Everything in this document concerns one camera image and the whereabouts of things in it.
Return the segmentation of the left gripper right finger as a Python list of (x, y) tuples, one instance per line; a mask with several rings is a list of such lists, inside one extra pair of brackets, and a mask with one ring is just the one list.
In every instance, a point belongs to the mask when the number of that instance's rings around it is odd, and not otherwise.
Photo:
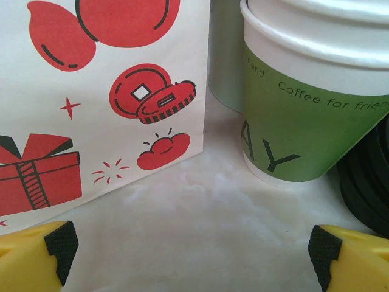
[(308, 253), (322, 291), (388, 291), (388, 240), (315, 225)]

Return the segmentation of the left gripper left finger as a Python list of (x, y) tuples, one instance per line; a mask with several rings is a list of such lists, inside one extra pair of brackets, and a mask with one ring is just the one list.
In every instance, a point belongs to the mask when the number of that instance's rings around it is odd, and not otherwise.
[(1, 236), (1, 291), (61, 291), (78, 249), (72, 221)]

